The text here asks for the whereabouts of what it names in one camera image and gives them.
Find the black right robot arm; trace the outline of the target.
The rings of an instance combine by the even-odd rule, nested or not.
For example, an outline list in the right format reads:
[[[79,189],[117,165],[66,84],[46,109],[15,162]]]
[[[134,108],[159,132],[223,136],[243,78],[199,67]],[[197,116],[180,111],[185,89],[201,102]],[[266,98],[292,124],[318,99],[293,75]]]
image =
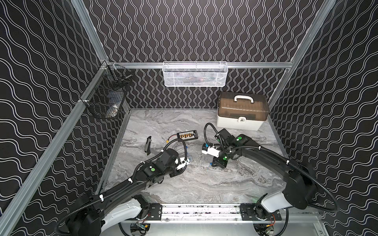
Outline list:
[[[315,177],[311,167],[267,149],[244,134],[233,136],[226,129],[222,129],[215,131],[215,139],[216,144],[205,140],[202,146],[202,153],[213,157],[212,166],[224,169],[229,160],[244,157],[267,168],[286,183],[284,190],[266,193],[258,199],[253,208],[257,218],[266,219],[269,213],[292,207],[313,207],[326,212],[340,210],[336,197]],[[333,208],[313,202],[313,197],[319,190],[323,190],[332,200]]]

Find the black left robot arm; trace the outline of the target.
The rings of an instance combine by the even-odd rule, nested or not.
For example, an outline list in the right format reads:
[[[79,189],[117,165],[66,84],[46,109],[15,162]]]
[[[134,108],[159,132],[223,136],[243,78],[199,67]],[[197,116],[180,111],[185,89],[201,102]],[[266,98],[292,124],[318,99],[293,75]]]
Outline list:
[[[58,236],[99,236],[105,229],[106,216],[134,199],[140,192],[161,183],[165,176],[181,175],[187,168],[188,152],[184,140],[170,141],[156,156],[139,163],[133,174],[115,187],[97,195],[83,195],[73,209],[54,227]]]

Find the white box brown lid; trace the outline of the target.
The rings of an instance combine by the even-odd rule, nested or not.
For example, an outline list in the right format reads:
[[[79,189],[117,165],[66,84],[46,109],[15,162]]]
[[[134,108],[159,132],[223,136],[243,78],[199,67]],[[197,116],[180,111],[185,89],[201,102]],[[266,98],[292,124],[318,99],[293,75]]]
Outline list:
[[[269,113],[264,95],[223,91],[218,99],[217,126],[257,131]]]

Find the white mesh wall basket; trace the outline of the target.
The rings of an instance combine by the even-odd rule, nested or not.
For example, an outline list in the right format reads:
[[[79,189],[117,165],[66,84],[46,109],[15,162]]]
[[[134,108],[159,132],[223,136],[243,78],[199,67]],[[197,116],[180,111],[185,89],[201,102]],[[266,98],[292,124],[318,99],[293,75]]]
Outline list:
[[[162,73],[167,87],[225,86],[227,62],[163,62]]]

